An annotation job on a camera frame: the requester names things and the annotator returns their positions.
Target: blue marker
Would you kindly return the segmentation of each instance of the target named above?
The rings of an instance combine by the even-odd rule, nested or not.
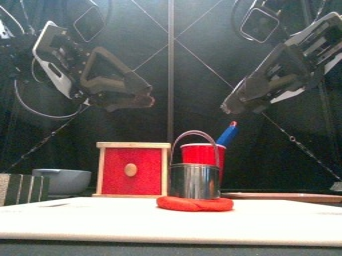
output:
[[[233,138],[236,137],[237,133],[238,133],[238,127],[237,127],[238,123],[236,121],[233,121],[230,123],[229,128],[226,129],[226,131],[222,133],[222,135],[219,136],[218,140],[217,140],[217,144],[228,147]]]

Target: red cloth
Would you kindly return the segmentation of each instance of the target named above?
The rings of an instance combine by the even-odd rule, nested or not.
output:
[[[157,199],[159,208],[185,212],[224,212],[233,210],[234,202],[229,198],[211,200],[163,196]]]

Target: red box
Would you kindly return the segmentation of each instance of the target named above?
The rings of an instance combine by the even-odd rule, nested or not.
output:
[[[99,176],[94,196],[167,194],[170,143],[98,142]]]

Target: cup handle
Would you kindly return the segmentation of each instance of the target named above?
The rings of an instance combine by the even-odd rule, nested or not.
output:
[[[218,150],[218,146],[217,146],[217,143],[214,141],[214,139],[210,137],[210,135],[199,130],[190,130],[185,133],[182,133],[179,135],[179,137],[177,138],[175,142],[174,142],[174,145],[173,145],[173,150],[171,150],[171,157],[170,157],[170,165],[173,163],[173,157],[174,157],[174,149],[175,149],[175,145],[177,143],[179,142],[179,140],[182,138],[185,138],[186,136],[189,135],[199,135],[202,136],[205,139],[207,139],[207,141],[210,142],[210,144],[213,145],[214,147],[214,154],[215,154],[215,160],[217,160],[217,166],[219,167],[219,150]]]

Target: metal pole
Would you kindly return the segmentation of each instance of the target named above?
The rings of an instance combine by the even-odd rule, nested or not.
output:
[[[167,105],[167,141],[174,141],[174,64],[175,64],[175,12],[174,0],[169,0],[169,105]]]

